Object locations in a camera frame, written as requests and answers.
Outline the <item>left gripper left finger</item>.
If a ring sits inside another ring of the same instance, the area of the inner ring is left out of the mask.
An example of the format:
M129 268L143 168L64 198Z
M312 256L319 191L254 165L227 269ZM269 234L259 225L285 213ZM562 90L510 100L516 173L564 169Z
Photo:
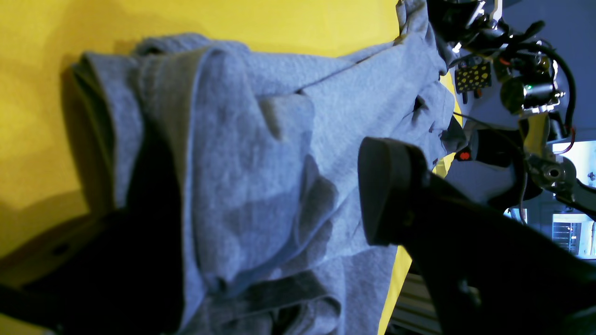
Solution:
M1 286L1 313L60 335L163 335L180 327L184 301L180 192L172 152L145 140L125 208L95 224L72 257L21 288Z

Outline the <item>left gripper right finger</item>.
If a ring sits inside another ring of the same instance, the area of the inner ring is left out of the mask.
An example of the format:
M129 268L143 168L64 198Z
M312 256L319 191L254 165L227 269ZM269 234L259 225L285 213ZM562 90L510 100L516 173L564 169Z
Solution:
M415 146L366 137L360 208L371 246L402 246L445 335L593 335L595 267L427 169Z

